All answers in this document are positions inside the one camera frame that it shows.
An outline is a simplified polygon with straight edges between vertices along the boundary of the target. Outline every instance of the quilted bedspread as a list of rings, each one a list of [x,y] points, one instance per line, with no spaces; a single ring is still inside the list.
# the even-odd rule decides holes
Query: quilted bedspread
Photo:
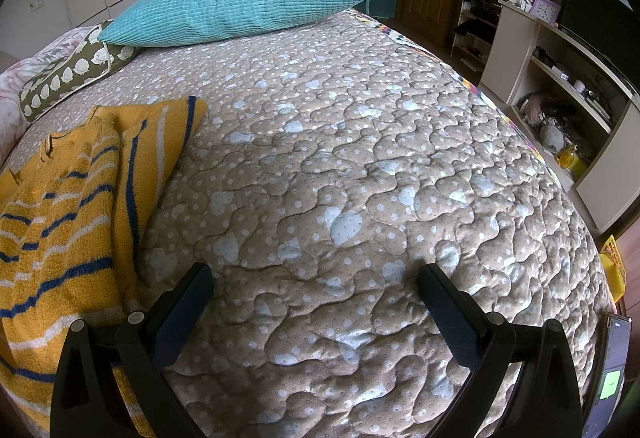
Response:
[[[95,104],[187,94],[209,111],[139,261],[146,304],[194,261],[216,276],[166,371],[206,435],[425,436],[468,370],[417,296],[418,258],[486,311],[561,321],[584,393],[596,324],[611,310],[584,222],[482,94],[358,14],[147,50],[37,121],[9,166]]]

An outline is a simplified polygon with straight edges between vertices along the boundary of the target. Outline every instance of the teal pillow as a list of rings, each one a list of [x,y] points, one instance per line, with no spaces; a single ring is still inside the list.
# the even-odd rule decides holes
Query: teal pillow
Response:
[[[103,30],[99,41],[180,46],[228,40],[327,18],[363,0],[139,0]]]

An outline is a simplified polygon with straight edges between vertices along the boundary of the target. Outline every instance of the flat screen tv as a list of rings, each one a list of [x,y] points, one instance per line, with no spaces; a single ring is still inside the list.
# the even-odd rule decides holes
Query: flat screen tv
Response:
[[[640,22],[620,0],[566,0],[565,30],[623,80],[640,89]]]

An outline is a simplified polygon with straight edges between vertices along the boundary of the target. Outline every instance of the wall outlet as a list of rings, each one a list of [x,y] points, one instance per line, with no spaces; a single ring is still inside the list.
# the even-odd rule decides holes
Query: wall outlet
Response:
[[[41,6],[43,6],[43,5],[44,5],[44,1],[43,0],[36,0],[34,2],[31,2],[29,4],[29,12],[33,12],[36,9],[41,8]]]

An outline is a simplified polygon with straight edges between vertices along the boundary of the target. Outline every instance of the yellow bottle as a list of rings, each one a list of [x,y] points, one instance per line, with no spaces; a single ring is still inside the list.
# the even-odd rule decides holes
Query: yellow bottle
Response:
[[[567,169],[572,163],[574,163],[576,157],[575,153],[575,146],[568,145],[556,155],[556,162],[562,169]]]

